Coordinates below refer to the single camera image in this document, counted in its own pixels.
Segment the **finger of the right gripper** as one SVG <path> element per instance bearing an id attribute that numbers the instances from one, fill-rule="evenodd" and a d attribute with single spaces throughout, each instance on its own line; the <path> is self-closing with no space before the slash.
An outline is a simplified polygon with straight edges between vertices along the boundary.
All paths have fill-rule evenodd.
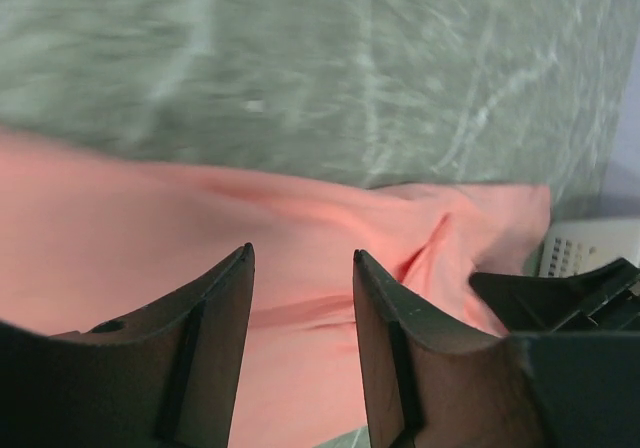
<path id="1" fill-rule="evenodd" d="M 624 258 L 567 278 L 477 272 L 469 284 L 510 332 L 639 330 L 639 269 Z"/>

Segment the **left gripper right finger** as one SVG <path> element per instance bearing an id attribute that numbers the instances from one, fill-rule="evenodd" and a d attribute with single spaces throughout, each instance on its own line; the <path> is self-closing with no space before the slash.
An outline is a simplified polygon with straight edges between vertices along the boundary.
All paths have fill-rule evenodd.
<path id="1" fill-rule="evenodd" d="M 635 447 L 639 330 L 495 337 L 354 255 L 374 447 Z"/>

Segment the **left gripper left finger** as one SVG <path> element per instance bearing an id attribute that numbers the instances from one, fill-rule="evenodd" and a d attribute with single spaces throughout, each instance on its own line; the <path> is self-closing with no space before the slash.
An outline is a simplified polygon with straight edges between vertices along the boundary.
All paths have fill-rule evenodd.
<path id="1" fill-rule="evenodd" d="M 1 327 L 5 447 L 224 447 L 251 309 L 245 245 L 86 333 Z"/>

